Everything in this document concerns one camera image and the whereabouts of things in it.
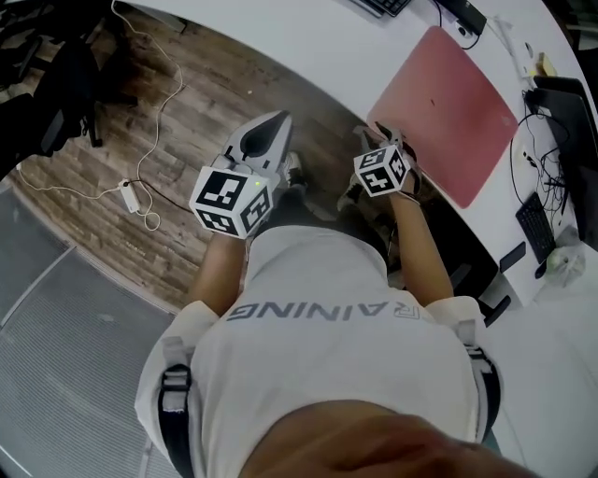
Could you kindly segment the person's black trousers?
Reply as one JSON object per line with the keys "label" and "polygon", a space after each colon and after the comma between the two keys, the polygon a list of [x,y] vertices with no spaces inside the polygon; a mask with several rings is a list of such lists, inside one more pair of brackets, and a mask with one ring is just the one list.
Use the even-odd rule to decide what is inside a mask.
{"label": "person's black trousers", "polygon": [[384,237],[374,220],[367,217],[358,205],[349,205],[334,212],[331,203],[318,204],[298,188],[289,188],[275,195],[276,204],[255,234],[277,227],[305,226],[323,228],[350,235],[373,247],[384,259],[387,275],[397,273],[401,262],[392,258],[389,238]]}

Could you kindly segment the black box device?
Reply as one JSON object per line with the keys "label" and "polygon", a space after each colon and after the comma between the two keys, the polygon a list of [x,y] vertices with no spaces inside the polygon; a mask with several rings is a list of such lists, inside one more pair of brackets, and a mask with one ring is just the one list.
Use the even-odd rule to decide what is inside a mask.
{"label": "black box device", "polygon": [[470,0],[437,0],[458,21],[458,23],[475,35],[481,35],[487,18],[471,3]]}

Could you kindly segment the white power strip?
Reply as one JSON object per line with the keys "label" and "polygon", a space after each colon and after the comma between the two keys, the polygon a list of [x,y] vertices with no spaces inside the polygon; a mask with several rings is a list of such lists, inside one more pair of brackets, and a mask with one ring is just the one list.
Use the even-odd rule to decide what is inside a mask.
{"label": "white power strip", "polygon": [[534,49],[527,41],[520,38],[514,25],[495,16],[488,19],[488,26],[504,45],[519,77],[526,79],[535,76]]}

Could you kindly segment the pink desk mat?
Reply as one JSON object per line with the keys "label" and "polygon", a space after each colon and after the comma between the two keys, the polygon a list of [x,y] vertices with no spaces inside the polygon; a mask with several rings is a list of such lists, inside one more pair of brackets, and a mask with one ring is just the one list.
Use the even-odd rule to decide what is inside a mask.
{"label": "pink desk mat", "polygon": [[367,116],[399,130],[422,172],[467,208],[518,129],[503,97],[452,37],[427,30]]}

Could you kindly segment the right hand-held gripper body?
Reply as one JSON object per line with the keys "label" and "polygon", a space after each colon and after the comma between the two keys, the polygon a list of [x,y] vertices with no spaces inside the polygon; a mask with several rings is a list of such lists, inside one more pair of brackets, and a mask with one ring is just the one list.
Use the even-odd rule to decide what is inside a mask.
{"label": "right hand-held gripper body", "polygon": [[411,170],[409,161],[396,144],[357,156],[353,163],[355,174],[369,196],[400,191]]}

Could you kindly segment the person's white t-shirt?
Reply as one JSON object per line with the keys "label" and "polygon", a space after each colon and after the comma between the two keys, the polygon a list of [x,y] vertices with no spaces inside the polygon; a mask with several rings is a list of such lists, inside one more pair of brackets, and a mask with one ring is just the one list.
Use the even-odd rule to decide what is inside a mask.
{"label": "person's white t-shirt", "polygon": [[203,478],[238,478],[279,419],[326,401],[364,401],[417,415],[481,442],[500,408],[500,373],[485,325],[464,299],[421,306],[390,287],[370,245],[342,232],[286,226],[250,247],[245,286],[221,317],[183,308],[149,354],[137,418],[164,449],[164,372],[191,371],[192,461]]}

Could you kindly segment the person's right white shoe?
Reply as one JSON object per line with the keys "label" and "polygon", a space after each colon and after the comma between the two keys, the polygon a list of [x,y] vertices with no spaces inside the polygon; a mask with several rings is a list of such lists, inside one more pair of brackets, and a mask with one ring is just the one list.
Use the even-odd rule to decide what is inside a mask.
{"label": "person's right white shoe", "polygon": [[357,205],[364,193],[364,187],[356,175],[352,175],[349,184],[344,193],[339,197],[336,203],[336,209],[341,212],[350,205]]}

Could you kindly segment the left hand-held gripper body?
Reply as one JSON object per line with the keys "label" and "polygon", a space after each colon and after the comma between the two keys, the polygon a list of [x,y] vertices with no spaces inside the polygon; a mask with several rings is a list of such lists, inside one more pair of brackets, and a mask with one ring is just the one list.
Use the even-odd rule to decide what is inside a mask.
{"label": "left hand-held gripper body", "polygon": [[189,207],[203,228],[239,239],[252,236],[273,208],[280,161],[235,162],[217,157],[203,166]]}

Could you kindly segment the person's chin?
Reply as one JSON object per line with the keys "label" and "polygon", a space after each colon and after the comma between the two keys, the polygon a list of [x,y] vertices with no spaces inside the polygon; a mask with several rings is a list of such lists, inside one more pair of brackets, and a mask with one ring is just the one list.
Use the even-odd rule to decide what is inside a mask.
{"label": "person's chin", "polygon": [[363,401],[328,401],[281,418],[239,478],[539,478],[416,415]]}

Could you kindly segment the black smartphone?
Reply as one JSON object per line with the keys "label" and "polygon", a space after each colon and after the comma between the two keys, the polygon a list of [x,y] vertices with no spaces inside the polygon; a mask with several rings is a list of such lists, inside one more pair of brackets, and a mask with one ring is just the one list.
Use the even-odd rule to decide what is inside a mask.
{"label": "black smartphone", "polygon": [[525,241],[519,243],[509,253],[499,260],[499,271],[501,274],[513,267],[517,262],[523,259],[527,252],[527,243]]}

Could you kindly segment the person's left white shoe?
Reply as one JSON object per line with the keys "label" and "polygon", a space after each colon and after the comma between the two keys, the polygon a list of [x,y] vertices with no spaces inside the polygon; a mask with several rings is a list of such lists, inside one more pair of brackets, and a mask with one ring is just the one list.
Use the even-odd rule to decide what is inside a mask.
{"label": "person's left white shoe", "polygon": [[295,151],[289,151],[282,164],[282,174],[289,188],[306,189],[307,183],[303,174],[302,164],[299,155]]}

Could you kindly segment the clear plastic bag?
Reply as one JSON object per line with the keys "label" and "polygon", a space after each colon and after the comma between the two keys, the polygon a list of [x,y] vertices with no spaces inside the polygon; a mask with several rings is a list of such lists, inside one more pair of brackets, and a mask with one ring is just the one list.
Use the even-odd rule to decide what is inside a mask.
{"label": "clear plastic bag", "polygon": [[586,269],[584,243],[578,230],[567,226],[555,242],[556,248],[548,255],[546,281],[553,287],[567,288],[577,281]]}

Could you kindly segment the black mesh office chair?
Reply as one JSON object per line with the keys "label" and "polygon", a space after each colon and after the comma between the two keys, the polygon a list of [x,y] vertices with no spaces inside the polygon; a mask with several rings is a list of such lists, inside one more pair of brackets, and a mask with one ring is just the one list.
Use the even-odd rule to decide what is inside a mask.
{"label": "black mesh office chair", "polygon": [[32,0],[0,21],[0,91],[30,70],[43,75],[32,93],[0,103],[0,180],[30,156],[51,157],[71,138],[102,146],[97,104],[135,106],[122,91],[129,43],[112,0]]}

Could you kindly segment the slim black keyboard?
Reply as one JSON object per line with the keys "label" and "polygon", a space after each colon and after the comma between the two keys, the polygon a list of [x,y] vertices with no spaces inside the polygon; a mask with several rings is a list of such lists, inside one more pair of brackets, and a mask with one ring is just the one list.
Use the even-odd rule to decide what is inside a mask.
{"label": "slim black keyboard", "polygon": [[536,192],[520,206],[516,220],[529,242],[539,264],[544,263],[555,249],[555,238],[544,206]]}

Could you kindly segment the large black keyboard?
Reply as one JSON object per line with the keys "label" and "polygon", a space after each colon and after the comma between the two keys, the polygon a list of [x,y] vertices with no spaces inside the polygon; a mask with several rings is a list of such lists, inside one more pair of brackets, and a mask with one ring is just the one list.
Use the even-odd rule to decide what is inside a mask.
{"label": "large black keyboard", "polygon": [[397,17],[412,0],[349,0],[376,18]]}

